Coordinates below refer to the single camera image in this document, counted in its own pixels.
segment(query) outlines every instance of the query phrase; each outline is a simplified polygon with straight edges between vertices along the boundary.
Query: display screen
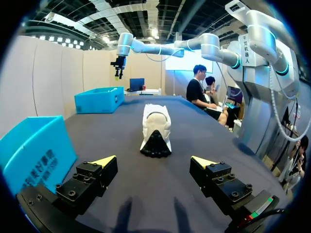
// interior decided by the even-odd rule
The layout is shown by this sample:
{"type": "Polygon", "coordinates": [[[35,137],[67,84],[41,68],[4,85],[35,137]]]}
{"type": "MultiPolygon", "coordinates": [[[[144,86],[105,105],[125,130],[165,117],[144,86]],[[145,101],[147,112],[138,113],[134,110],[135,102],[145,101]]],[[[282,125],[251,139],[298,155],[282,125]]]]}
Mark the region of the display screen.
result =
{"type": "Polygon", "coordinates": [[[193,71],[195,65],[204,65],[206,66],[207,73],[213,72],[213,62],[206,60],[201,56],[201,50],[195,51],[186,51],[185,56],[174,57],[171,56],[165,60],[165,69],[166,70],[190,70],[193,71]]]}

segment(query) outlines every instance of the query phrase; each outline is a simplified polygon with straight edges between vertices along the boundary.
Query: blue box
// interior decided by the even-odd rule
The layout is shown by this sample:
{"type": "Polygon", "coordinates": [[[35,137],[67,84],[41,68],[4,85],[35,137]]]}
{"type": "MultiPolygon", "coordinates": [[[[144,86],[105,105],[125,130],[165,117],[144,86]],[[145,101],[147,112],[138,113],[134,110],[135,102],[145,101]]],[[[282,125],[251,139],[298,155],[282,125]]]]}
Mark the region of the blue box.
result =
{"type": "Polygon", "coordinates": [[[124,88],[96,88],[75,95],[74,101],[77,114],[113,113],[124,101],[124,88]]]}
{"type": "Polygon", "coordinates": [[[28,117],[0,141],[0,166],[13,195],[40,182],[55,192],[76,159],[62,116],[28,117]]]}

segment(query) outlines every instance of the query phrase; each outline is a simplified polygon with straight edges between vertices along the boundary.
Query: computer monitor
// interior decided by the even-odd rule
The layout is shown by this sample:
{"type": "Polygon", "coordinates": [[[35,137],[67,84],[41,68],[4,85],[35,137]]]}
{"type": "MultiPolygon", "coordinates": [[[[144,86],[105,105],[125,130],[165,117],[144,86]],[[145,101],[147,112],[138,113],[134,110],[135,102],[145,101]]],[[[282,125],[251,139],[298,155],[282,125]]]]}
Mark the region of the computer monitor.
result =
{"type": "Polygon", "coordinates": [[[130,79],[130,91],[141,91],[145,79],[130,79]]]}
{"type": "Polygon", "coordinates": [[[239,104],[242,103],[243,93],[242,93],[241,89],[236,88],[236,87],[232,87],[232,86],[228,86],[227,95],[228,95],[229,100],[233,100],[239,104]]]}

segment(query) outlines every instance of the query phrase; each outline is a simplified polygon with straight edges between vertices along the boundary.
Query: dark gray table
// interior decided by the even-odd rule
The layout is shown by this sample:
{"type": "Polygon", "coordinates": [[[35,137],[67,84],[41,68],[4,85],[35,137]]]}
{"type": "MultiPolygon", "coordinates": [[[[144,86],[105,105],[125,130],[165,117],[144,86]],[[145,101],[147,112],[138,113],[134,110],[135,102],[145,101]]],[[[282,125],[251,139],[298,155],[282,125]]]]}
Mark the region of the dark gray table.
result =
{"type": "MultiPolygon", "coordinates": [[[[189,174],[190,157],[225,161],[253,194],[266,189],[287,198],[268,168],[233,133],[206,113],[173,96],[130,96],[113,114],[74,115],[66,120],[78,160],[116,155],[119,172],[102,198],[77,220],[105,232],[224,232],[231,219],[206,199],[189,174]],[[156,159],[140,154],[145,104],[166,105],[172,120],[173,153],[156,159]]],[[[70,170],[67,179],[75,172],[70,170]]]]}

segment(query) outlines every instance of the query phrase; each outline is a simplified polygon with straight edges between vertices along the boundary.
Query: man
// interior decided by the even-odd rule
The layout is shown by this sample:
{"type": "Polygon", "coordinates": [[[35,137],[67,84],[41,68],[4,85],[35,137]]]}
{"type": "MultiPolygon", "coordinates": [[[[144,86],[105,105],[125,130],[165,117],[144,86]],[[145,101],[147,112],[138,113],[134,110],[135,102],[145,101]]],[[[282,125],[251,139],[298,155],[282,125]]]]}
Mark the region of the man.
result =
{"type": "MultiPolygon", "coordinates": [[[[218,102],[218,98],[217,98],[217,94],[216,94],[216,90],[215,90],[215,78],[212,77],[212,76],[209,76],[205,79],[205,82],[207,84],[207,90],[205,91],[205,94],[209,95],[210,96],[210,100],[211,100],[211,103],[215,103],[216,105],[219,104],[218,102]]],[[[228,107],[225,106],[224,107],[224,114],[227,116],[228,118],[228,107]]]]}
{"type": "Polygon", "coordinates": [[[227,122],[227,116],[224,113],[218,112],[217,105],[214,103],[208,103],[204,96],[204,88],[200,81],[204,80],[206,74],[206,67],[203,65],[196,65],[193,68],[194,79],[192,79],[187,86],[186,98],[191,103],[195,104],[199,108],[203,109],[212,118],[216,119],[220,124],[225,125],[227,122]]]}
{"type": "Polygon", "coordinates": [[[291,190],[305,175],[308,145],[309,139],[307,136],[297,142],[278,178],[286,192],[291,190]]]}

